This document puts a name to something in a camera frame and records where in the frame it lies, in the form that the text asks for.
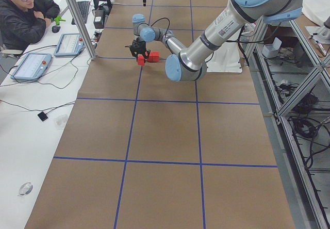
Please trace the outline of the red block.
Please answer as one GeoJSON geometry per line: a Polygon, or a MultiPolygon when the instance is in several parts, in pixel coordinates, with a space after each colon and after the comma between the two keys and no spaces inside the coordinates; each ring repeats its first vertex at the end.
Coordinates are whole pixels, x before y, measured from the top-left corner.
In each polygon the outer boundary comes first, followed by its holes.
{"type": "Polygon", "coordinates": [[[137,57],[137,65],[144,66],[145,65],[145,62],[146,62],[146,60],[145,60],[144,56],[143,55],[138,55],[138,57],[137,57]]]}
{"type": "Polygon", "coordinates": [[[150,52],[147,58],[147,62],[156,63],[160,61],[160,53],[159,52],[150,52]]]}

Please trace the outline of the black box with label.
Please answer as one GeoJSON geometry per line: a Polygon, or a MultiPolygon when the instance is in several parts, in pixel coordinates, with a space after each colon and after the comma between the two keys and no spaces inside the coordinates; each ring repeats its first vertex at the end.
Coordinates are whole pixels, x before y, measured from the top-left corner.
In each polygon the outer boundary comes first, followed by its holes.
{"type": "Polygon", "coordinates": [[[104,10],[95,10],[94,11],[94,27],[95,29],[103,29],[105,21],[104,10]]]}

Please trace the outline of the black keyboard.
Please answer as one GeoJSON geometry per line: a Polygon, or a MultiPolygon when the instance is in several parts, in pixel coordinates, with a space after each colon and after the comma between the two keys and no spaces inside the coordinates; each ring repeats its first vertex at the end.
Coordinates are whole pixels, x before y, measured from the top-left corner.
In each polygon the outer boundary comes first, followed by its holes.
{"type": "Polygon", "coordinates": [[[88,14],[90,9],[90,2],[89,1],[79,1],[76,2],[79,12],[82,16],[84,23],[87,23],[88,14]]]}

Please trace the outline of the far teach pendant tablet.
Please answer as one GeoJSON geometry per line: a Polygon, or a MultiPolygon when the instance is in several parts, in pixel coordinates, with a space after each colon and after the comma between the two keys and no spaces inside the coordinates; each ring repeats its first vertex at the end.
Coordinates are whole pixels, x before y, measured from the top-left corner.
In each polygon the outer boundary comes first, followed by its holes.
{"type": "Polygon", "coordinates": [[[62,34],[56,45],[55,57],[75,57],[84,48],[84,42],[79,33],[62,34]]]}

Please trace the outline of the teach pendant tablet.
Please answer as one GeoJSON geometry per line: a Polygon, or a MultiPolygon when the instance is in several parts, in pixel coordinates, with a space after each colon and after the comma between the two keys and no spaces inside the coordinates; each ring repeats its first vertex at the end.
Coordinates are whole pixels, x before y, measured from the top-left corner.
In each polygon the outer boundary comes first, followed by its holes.
{"type": "Polygon", "coordinates": [[[56,45],[55,57],[75,57],[84,48],[84,42],[79,33],[62,34],[56,45]]]}
{"type": "Polygon", "coordinates": [[[38,80],[52,62],[52,55],[48,53],[28,53],[18,65],[10,78],[15,81],[38,80]]]}

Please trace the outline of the black computer mouse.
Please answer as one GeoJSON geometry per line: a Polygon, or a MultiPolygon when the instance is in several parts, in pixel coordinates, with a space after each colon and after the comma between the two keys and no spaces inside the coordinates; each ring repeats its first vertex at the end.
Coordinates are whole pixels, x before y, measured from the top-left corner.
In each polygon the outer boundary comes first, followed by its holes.
{"type": "Polygon", "coordinates": [[[53,27],[52,27],[52,32],[53,33],[58,33],[60,31],[60,26],[59,25],[54,25],[53,27]]]}

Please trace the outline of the green plastic clamp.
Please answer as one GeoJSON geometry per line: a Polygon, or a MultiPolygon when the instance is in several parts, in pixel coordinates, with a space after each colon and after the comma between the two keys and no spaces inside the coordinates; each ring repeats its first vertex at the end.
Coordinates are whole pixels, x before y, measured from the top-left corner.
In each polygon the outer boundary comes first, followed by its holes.
{"type": "Polygon", "coordinates": [[[55,22],[55,25],[56,26],[59,26],[60,25],[60,22],[65,22],[66,20],[63,19],[61,16],[57,16],[54,18],[54,22],[55,22]]]}

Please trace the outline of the near teach pendant tablet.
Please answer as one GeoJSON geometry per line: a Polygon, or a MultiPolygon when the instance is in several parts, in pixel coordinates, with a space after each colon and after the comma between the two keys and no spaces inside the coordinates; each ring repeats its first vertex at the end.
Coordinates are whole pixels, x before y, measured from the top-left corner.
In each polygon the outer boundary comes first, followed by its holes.
{"type": "Polygon", "coordinates": [[[15,81],[38,80],[52,62],[52,55],[48,53],[28,53],[18,65],[10,78],[15,81]]]}

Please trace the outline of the person in black jacket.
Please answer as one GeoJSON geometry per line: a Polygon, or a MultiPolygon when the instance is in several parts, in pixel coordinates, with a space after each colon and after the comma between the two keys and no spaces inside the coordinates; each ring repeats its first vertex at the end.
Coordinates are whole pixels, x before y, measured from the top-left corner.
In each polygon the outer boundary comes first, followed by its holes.
{"type": "Polygon", "coordinates": [[[1,0],[1,37],[6,50],[40,42],[60,12],[53,0],[1,0]]]}

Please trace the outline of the small black square pad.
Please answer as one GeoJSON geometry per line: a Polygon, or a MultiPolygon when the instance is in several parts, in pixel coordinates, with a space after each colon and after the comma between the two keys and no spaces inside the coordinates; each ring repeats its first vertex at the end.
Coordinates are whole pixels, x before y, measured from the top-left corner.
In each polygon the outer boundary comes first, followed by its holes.
{"type": "Polygon", "coordinates": [[[38,116],[38,118],[39,118],[42,122],[44,122],[45,120],[48,119],[47,114],[46,114],[45,112],[43,112],[43,111],[40,112],[40,113],[38,113],[37,116],[38,116]]]}

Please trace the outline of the clear tape roll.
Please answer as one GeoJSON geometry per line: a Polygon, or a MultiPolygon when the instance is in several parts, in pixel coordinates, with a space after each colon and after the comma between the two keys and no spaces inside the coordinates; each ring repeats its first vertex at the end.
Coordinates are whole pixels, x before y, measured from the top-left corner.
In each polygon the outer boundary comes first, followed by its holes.
{"type": "Polygon", "coordinates": [[[26,182],[22,184],[18,191],[18,196],[25,196],[31,193],[33,190],[33,184],[31,182],[26,182]]]}

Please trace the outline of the aluminium frame post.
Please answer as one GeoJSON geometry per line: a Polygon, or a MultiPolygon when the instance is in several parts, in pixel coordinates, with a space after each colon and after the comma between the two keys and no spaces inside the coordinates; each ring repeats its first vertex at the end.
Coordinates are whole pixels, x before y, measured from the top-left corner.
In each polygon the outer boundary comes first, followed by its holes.
{"type": "Polygon", "coordinates": [[[65,1],[67,2],[70,13],[71,13],[71,15],[76,23],[76,26],[78,28],[78,31],[83,39],[83,42],[85,44],[85,49],[87,50],[90,59],[94,60],[96,58],[96,52],[95,52],[94,46],[91,43],[89,33],[87,31],[83,18],[81,16],[78,6],[76,4],[76,0],[65,0],[65,1]]]}

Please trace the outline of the white pedestal column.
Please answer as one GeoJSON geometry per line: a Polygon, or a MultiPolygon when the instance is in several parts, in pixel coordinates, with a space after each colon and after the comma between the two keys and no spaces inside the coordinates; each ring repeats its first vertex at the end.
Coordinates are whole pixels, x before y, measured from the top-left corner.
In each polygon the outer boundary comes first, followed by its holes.
{"type": "Polygon", "coordinates": [[[242,73],[237,42],[225,42],[206,59],[209,73],[242,73]]]}

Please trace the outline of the aluminium side frame rack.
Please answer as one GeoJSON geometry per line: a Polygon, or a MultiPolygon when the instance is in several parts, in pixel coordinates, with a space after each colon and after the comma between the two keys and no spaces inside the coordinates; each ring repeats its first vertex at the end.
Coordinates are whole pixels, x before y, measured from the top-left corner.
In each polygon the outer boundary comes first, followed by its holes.
{"type": "Polygon", "coordinates": [[[256,22],[246,55],[296,228],[329,228],[329,45],[306,17],[256,22]]]}

